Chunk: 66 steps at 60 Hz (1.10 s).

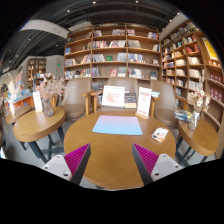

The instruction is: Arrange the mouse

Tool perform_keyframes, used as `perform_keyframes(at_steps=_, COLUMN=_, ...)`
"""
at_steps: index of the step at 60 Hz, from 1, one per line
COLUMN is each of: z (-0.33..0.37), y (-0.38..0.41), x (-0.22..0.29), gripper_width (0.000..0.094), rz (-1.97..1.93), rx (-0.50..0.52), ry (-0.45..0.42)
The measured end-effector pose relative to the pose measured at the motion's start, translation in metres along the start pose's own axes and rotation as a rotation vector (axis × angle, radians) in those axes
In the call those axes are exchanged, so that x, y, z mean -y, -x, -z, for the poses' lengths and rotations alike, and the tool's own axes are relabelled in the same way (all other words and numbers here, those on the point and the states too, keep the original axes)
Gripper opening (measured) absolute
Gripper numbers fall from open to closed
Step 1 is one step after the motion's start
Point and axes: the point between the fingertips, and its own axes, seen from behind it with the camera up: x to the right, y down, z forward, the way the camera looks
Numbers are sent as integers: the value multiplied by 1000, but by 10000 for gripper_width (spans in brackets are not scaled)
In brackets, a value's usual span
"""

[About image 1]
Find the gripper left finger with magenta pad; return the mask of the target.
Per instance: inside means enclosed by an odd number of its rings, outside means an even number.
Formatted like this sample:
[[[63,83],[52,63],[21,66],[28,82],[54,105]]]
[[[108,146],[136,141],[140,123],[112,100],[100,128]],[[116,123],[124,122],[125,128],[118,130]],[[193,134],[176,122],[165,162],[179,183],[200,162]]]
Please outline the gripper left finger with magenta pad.
[[[65,156],[56,155],[42,169],[79,185],[91,155],[90,144],[83,145]]]

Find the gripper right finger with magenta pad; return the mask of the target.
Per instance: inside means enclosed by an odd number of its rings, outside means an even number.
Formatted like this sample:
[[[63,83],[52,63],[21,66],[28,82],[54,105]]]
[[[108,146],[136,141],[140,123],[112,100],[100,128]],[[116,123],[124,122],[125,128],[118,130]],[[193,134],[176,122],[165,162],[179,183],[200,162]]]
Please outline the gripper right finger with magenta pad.
[[[132,145],[132,155],[144,185],[182,169],[169,155],[158,155],[137,144]]]

